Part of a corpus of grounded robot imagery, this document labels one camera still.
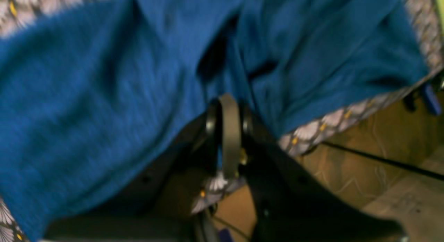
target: black cable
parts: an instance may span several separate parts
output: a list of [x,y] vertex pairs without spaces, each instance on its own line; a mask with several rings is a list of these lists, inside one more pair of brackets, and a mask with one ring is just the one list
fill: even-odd
[[431,171],[428,171],[428,170],[424,170],[424,169],[421,169],[421,168],[416,167],[416,166],[412,166],[412,165],[409,165],[409,164],[404,164],[404,163],[401,163],[401,162],[398,162],[398,161],[389,160],[389,159],[384,159],[384,158],[381,158],[381,157],[376,156],[376,155],[372,155],[372,154],[369,154],[369,153],[366,153],[366,152],[361,152],[361,151],[354,150],[354,149],[351,149],[351,148],[348,148],[348,147],[343,147],[341,145],[332,144],[332,143],[327,142],[327,141],[323,141],[322,144],[324,144],[324,145],[326,145],[328,147],[332,147],[332,148],[336,148],[336,149],[339,149],[339,150],[343,150],[345,152],[351,152],[351,153],[354,153],[356,155],[360,155],[362,157],[366,157],[366,158],[369,158],[369,159],[372,159],[372,160],[375,160],[375,161],[379,161],[379,162],[382,162],[382,163],[385,163],[385,164],[389,164],[391,166],[396,166],[398,168],[405,169],[405,170],[408,170],[408,171],[411,171],[411,172],[414,172],[414,173],[417,173],[417,174],[421,174],[421,175],[424,175],[424,176],[427,176],[427,177],[430,177],[430,178],[434,178],[434,179],[437,179],[437,180],[440,180],[440,181],[444,181],[444,175],[437,174],[437,173],[434,173],[434,172],[431,172]]
[[227,221],[223,220],[222,218],[219,218],[218,216],[214,215],[213,219],[219,223],[221,223],[222,225],[232,229],[233,231],[235,231],[237,234],[239,234],[240,236],[242,236],[244,239],[246,239],[247,241],[250,241],[251,238],[249,236],[247,236],[247,234],[245,234],[244,232],[242,232],[239,228],[237,228],[236,226],[231,225],[230,223],[228,223]]

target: blue object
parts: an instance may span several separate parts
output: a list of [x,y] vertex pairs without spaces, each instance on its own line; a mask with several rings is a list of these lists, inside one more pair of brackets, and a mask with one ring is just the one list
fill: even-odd
[[227,228],[219,231],[219,238],[220,242],[234,242],[233,238],[231,237],[230,231]]
[[278,137],[426,74],[402,0],[86,3],[0,41],[0,195],[35,242],[223,93]]
[[422,99],[428,109],[433,115],[441,115],[442,109],[438,97],[436,97],[432,84],[426,82],[421,86]]

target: floral patterned fabric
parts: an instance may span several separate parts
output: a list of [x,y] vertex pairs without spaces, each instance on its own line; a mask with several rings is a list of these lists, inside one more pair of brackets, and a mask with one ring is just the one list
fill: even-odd
[[[0,37],[8,38],[17,31],[35,23],[35,19],[38,17],[55,14],[57,11],[85,1],[88,0],[0,0]],[[417,31],[421,50],[427,59],[431,73],[414,87],[378,95],[372,99],[343,107],[284,135],[279,144],[289,155],[300,155],[333,134],[344,131],[376,111],[403,98],[444,67],[442,35],[434,0],[405,0],[405,4],[412,16],[412,25]],[[245,180],[242,178],[226,180],[221,173],[218,173],[216,177],[203,182],[206,194],[196,197],[192,212],[199,212],[216,203],[244,184]],[[0,198],[0,242],[23,240],[27,240],[26,236],[17,226],[13,216]]]

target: brown floor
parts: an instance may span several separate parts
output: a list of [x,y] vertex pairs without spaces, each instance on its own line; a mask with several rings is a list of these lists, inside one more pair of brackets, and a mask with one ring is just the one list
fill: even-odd
[[[444,106],[444,93],[440,101]],[[444,116],[432,116],[421,101],[417,103],[414,113],[407,112],[401,102],[395,103],[329,141],[419,165],[444,144],[444,132],[438,131],[444,130]],[[406,176],[401,169],[323,145],[297,160],[322,185],[356,208],[363,208]],[[255,212],[248,187],[224,199],[216,216],[251,235]],[[219,221],[214,223],[218,229],[226,227]],[[236,242],[247,241],[235,231],[231,234]]]

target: blue fabric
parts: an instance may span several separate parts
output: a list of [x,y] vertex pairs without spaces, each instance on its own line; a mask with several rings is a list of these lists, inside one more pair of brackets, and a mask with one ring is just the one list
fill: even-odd
[[36,241],[222,93],[279,136],[426,73],[402,0],[88,3],[0,42],[0,195]]

